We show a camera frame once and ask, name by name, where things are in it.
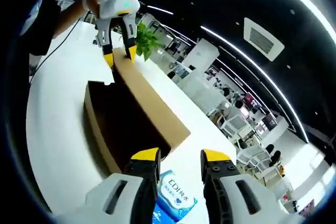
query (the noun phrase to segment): air conditioning vent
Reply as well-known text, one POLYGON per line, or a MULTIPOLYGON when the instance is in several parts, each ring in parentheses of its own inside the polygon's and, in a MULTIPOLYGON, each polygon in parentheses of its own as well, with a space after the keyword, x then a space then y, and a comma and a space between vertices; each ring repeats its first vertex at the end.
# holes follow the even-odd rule
POLYGON ((249 18, 244 18, 244 39, 270 61, 274 61, 285 48, 276 37, 249 18))

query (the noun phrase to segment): brown cardboard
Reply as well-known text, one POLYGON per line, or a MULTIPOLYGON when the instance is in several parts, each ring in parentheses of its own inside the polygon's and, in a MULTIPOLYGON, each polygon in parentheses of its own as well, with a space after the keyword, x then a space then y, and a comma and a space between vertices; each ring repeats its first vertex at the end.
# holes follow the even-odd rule
POLYGON ((85 94, 93 133, 110 172, 138 151, 159 147, 166 157, 190 134, 121 48, 113 50, 115 83, 89 81, 85 94))

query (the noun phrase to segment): ceiling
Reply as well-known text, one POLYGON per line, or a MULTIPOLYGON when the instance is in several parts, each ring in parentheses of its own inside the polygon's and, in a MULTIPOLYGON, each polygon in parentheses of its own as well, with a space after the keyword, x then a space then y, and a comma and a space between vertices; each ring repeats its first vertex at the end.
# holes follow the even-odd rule
MULTIPOLYGON (((286 114, 288 121, 293 123, 296 134, 305 139, 287 103, 269 81, 236 50, 201 29, 201 26, 219 34, 243 51, 273 79, 287 97, 303 123, 309 140, 328 157, 334 157, 334 150, 323 142, 321 137, 316 137, 316 132, 327 138, 332 138, 336 132, 336 46, 319 20, 302 2, 299 0, 140 1, 144 3, 141 12, 151 13, 160 22, 190 39, 197 41, 205 38, 215 46, 222 46, 229 54, 220 49, 218 58, 252 87, 268 107, 283 116, 286 114), (174 15, 150 9, 146 5, 168 10, 174 15), (262 26, 284 44, 284 50, 274 61, 269 61, 244 40, 245 17, 262 26)), ((331 17, 335 18, 336 15, 331 3, 336 3, 336 0, 312 1, 325 14, 335 30, 336 20, 331 17)), ((215 61, 214 64, 225 69, 219 61, 215 61)))

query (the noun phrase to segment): white table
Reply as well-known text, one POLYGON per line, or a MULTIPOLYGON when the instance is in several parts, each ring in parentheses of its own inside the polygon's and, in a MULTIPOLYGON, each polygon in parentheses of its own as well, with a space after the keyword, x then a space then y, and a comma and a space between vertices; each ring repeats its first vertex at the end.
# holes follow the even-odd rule
MULTIPOLYGON (((56 48, 70 29, 55 39, 56 48)), ((106 177, 92 157, 83 125, 83 101, 88 80, 113 82, 94 45, 94 25, 79 22, 64 44, 43 64, 31 85, 27 108, 27 145, 31 166, 49 208, 61 214, 82 205, 86 193, 106 177)), ((123 46, 112 32, 114 47, 123 46)), ((207 219, 201 181, 200 151, 210 148, 236 162, 236 150, 204 113, 151 60, 137 57, 136 67, 191 132, 161 164, 174 170, 200 200, 184 223, 207 219)))

